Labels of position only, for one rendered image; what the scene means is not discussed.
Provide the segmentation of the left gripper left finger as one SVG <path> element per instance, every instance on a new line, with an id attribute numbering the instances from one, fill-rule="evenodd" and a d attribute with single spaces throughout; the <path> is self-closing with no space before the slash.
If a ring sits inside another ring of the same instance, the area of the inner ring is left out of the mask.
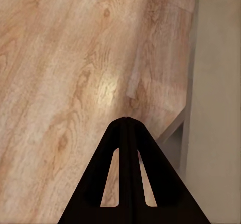
<path id="1" fill-rule="evenodd" d="M 117 148 L 119 205 L 100 207 Z M 126 117 L 108 125 L 58 224 L 134 224 Z"/>

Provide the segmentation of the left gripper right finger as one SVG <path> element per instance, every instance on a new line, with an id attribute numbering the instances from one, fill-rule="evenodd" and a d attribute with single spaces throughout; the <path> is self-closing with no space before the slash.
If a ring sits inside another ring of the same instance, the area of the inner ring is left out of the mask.
<path id="1" fill-rule="evenodd" d="M 134 224 L 210 224 L 145 125 L 126 117 Z M 140 153 L 157 207 L 146 205 Z"/>

